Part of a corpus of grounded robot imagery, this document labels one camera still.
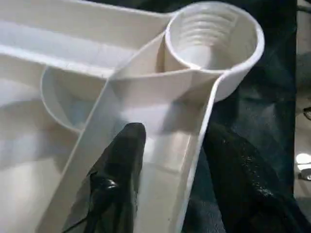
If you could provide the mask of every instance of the raised rim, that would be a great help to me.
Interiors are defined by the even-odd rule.
[[[233,67],[230,67],[228,69],[200,69],[198,68],[198,66],[185,61],[184,59],[182,59],[175,51],[174,48],[172,46],[171,43],[171,26],[174,23],[174,21],[176,20],[177,17],[180,16],[180,14],[182,14],[185,11],[188,11],[189,9],[192,8],[196,8],[199,6],[222,6],[222,7],[226,7],[229,8],[235,12],[237,12],[240,15],[245,16],[248,20],[250,20],[254,26],[255,26],[255,30],[256,30],[256,36],[257,36],[257,45],[255,48],[255,51],[253,52],[253,54],[246,59],[245,61],[238,63],[236,65],[234,65]],[[233,68],[239,68],[239,69],[249,69],[251,67],[253,67],[255,65],[255,63],[260,59],[260,57],[263,54],[264,51],[264,34],[263,34],[263,30],[262,27],[259,25],[259,23],[255,20],[255,18],[253,18],[248,12],[246,12],[245,10],[236,7],[234,5],[228,4],[228,3],[223,3],[223,2],[217,2],[217,1],[205,1],[205,2],[199,2],[199,3],[194,3],[191,4],[189,6],[186,6],[184,8],[182,8],[180,11],[177,12],[177,14],[175,14],[171,21],[169,22],[166,30],[165,30],[165,45],[167,46],[169,52],[171,53],[171,55],[182,65],[191,68],[191,69],[199,69],[202,72],[206,72],[206,73],[212,73],[212,74],[223,74],[228,70],[231,70]]]

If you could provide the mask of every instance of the black fabric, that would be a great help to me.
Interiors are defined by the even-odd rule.
[[[194,1],[97,0],[97,2],[156,12],[171,12]],[[258,156],[267,161],[280,182],[292,193],[296,0],[225,2],[247,10],[258,20],[264,30],[266,47],[262,59],[245,77],[239,88],[230,97],[215,104],[210,123],[218,123],[246,138],[258,149]],[[203,152],[200,155],[183,231],[225,232],[213,194],[208,161]]]
[[[208,128],[207,160],[226,232],[311,232],[291,191],[259,151],[224,126]]]

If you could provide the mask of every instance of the white plastic tray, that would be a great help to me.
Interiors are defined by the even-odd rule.
[[[142,122],[135,233],[180,232],[213,103],[261,57],[261,27],[219,2],[1,1],[0,231],[61,232],[104,148]]]

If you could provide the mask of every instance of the white plastic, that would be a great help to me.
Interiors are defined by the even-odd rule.
[[[135,121],[147,131],[135,233],[181,232],[213,103],[261,57],[259,24],[220,2],[156,14],[1,1],[1,98],[18,105],[0,112],[0,230],[61,232],[81,181]]]

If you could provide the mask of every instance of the plastic tray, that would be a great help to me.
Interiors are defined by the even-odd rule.
[[[0,230],[61,232],[104,148],[142,122],[135,232],[180,232],[213,103],[261,57],[259,24],[219,2],[155,14],[2,1]]]

